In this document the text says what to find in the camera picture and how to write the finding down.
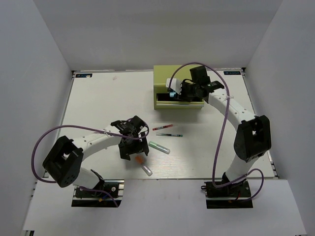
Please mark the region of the orange cap highlighter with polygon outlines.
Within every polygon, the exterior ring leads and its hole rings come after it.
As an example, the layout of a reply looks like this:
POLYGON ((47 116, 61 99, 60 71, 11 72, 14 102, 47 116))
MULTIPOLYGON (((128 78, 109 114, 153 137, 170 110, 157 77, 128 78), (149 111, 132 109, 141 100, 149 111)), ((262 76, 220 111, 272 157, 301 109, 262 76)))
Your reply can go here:
POLYGON ((146 160, 142 156, 136 156, 135 160, 141 166, 142 170, 147 174, 147 176, 150 177, 153 174, 151 169, 146 165, 146 160))

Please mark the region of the green metal drawer toolbox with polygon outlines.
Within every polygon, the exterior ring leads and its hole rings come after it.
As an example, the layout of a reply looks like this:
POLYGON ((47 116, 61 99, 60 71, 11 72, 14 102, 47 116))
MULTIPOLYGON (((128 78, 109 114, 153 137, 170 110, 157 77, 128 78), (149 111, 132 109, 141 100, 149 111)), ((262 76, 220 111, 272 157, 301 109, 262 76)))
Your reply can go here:
POLYGON ((198 97, 192 97, 189 102, 180 99, 183 94, 182 81, 190 82, 190 69, 195 65, 180 68, 179 65, 155 65, 153 98, 154 109, 202 109, 204 101, 198 97))

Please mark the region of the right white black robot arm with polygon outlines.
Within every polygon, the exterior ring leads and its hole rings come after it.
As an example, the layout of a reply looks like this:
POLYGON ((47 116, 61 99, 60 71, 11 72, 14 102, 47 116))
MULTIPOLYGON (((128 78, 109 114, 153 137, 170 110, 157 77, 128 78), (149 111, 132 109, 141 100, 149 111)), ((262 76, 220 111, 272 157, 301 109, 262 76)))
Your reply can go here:
POLYGON ((223 114, 223 126, 230 122, 235 128, 235 157, 219 185, 226 195, 234 196, 240 190, 239 183, 251 173, 253 164, 271 148, 270 121, 265 115, 257 116, 240 105, 226 81, 223 78, 211 81, 207 69, 208 66, 197 63, 189 70, 191 81, 180 82, 176 92, 184 99, 204 100, 223 114))

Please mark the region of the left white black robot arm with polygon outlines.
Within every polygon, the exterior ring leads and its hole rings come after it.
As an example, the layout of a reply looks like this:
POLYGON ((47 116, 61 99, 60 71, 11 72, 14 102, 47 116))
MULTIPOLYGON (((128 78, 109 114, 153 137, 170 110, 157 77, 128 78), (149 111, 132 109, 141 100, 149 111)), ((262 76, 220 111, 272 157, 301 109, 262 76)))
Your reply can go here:
POLYGON ((76 139, 61 136, 57 139, 47 157, 43 168, 59 187, 75 185, 87 188, 93 196, 99 196, 104 190, 104 179, 94 170, 83 168, 82 162, 93 154, 117 146, 120 158, 130 160, 139 153, 148 155, 147 123, 134 116, 128 120, 117 120, 103 129, 92 129, 92 133, 76 139))

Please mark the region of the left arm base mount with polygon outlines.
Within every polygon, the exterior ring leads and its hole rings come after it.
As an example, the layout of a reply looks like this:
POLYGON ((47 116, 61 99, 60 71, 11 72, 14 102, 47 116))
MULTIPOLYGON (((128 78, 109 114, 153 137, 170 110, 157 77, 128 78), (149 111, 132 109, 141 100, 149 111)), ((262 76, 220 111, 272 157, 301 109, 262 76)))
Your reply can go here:
POLYGON ((75 187, 72 207, 116 208, 123 199, 125 182, 123 180, 105 180, 99 191, 87 191, 75 187))

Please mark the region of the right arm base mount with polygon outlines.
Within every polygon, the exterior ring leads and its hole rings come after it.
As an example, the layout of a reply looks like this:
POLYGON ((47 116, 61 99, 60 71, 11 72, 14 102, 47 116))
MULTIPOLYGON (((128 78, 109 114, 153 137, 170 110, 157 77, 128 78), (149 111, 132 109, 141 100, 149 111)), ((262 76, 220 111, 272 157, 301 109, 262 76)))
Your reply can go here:
POLYGON ((212 182, 204 182, 201 190, 205 192, 207 209, 253 208, 251 190, 247 180, 236 185, 215 188, 212 182))

